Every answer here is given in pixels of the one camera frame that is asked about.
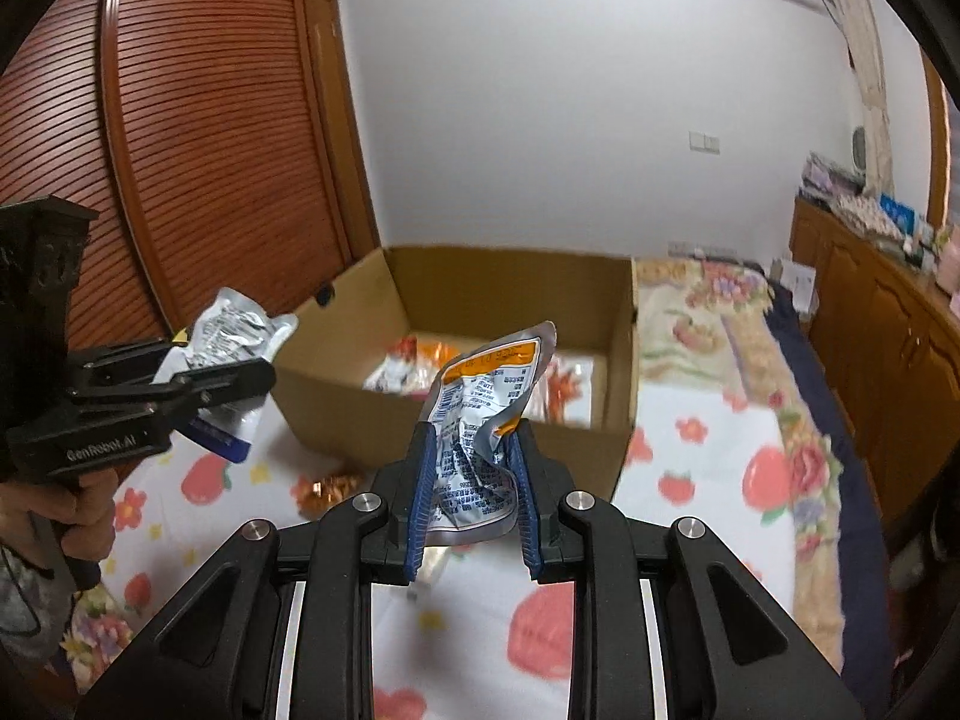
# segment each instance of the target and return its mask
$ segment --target louvered door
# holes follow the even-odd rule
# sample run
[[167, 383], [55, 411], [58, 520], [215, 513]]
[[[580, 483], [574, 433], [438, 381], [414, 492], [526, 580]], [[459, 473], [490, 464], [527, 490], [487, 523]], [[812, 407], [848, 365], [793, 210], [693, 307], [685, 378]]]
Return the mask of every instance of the louvered door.
[[123, 224], [97, 89], [99, 0], [56, 0], [0, 77], [0, 202], [58, 194], [100, 212], [71, 303], [71, 346], [164, 332]]
[[110, 146], [166, 316], [192, 322], [223, 285], [295, 308], [349, 256], [304, 0], [109, 1]]

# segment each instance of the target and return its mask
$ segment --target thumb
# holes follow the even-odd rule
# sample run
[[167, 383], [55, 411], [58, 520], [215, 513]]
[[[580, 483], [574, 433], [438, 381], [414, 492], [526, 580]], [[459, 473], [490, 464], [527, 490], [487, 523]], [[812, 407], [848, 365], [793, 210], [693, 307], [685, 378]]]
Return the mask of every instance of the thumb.
[[60, 485], [27, 485], [5, 482], [0, 485], [0, 499], [8, 509], [35, 512], [54, 522], [71, 523], [77, 512], [77, 499]]

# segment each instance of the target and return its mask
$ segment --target finger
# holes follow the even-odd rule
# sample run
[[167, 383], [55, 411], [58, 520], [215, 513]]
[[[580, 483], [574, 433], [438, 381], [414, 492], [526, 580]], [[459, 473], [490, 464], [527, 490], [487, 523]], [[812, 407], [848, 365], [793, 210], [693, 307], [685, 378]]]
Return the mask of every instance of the finger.
[[36, 512], [54, 522], [72, 522], [77, 512], [77, 499], [60, 485], [26, 485], [5, 482], [0, 485], [4, 506], [21, 512]]
[[92, 525], [100, 519], [104, 512], [113, 511], [113, 495], [116, 485], [113, 480], [104, 479], [94, 487], [84, 488], [77, 496], [77, 512], [73, 522], [78, 525]]
[[100, 471], [93, 471], [93, 473], [83, 474], [79, 481], [82, 488], [94, 488], [99, 487], [99, 485], [113, 485], [113, 490], [110, 492], [111, 495], [116, 493], [117, 488], [120, 487], [120, 482], [117, 478], [117, 472], [115, 469], [103, 469]]
[[61, 549], [64, 555], [80, 560], [104, 560], [113, 548], [115, 536], [113, 512], [108, 512], [92, 525], [68, 530], [61, 538]]

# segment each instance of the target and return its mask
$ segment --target pink bottle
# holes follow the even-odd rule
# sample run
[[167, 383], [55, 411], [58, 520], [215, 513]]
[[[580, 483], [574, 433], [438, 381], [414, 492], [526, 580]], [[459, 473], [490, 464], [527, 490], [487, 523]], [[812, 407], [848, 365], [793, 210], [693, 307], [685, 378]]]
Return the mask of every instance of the pink bottle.
[[953, 295], [960, 289], [960, 225], [953, 228], [950, 240], [940, 253], [937, 286], [948, 295]]

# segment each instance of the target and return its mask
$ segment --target human hand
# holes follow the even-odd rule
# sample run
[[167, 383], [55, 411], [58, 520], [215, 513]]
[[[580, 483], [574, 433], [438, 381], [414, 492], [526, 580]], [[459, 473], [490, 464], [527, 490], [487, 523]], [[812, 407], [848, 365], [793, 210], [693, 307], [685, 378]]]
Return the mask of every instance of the human hand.
[[0, 541], [40, 568], [49, 568], [37, 544], [28, 512], [72, 525], [61, 538], [64, 555], [80, 560], [102, 560], [113, 547], [113, 495], [116, 471], [105, 469], [80, 477], [80, 491], [60, 485], [0, 485]]

